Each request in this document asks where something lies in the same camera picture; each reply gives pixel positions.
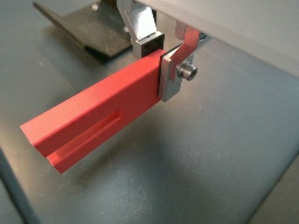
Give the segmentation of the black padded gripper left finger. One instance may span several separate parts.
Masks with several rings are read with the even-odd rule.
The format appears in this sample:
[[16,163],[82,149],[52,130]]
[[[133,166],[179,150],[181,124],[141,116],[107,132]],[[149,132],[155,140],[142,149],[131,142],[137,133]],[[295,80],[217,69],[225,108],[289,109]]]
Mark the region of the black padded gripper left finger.
[[165,48],[165,34],[157,29],[154,11],[135,0],[117,0],[117,7],[131,36],[134,55],[142,59]]

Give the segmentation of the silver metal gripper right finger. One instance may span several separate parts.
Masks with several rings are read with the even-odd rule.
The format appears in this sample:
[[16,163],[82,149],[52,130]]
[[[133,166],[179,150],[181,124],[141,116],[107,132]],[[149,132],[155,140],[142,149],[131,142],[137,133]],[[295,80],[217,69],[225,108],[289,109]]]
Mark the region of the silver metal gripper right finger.
[[211,36],[182,22],[177,23],[175,37],[182,43],[161,58],[159,98],[163,102],[179,93],[183,80],[195,78],[194,54],[211,40]]

